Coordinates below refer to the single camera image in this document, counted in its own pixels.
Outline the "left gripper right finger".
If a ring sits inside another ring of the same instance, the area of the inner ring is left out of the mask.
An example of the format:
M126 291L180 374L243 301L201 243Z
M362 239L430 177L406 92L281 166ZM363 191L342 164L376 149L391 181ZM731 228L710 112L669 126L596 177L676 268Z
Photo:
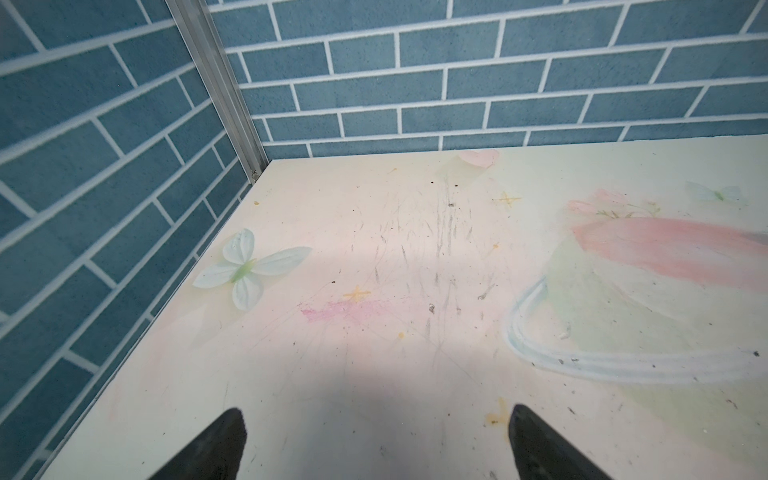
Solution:
M526 405L512 409L508 437L522 480L611 479Z

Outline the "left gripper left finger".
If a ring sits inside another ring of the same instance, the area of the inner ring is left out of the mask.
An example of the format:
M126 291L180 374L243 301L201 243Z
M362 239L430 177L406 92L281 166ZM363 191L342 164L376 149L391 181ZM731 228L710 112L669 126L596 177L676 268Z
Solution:
M242 411L224 411L165 463L151 480L235 480L247 441Z

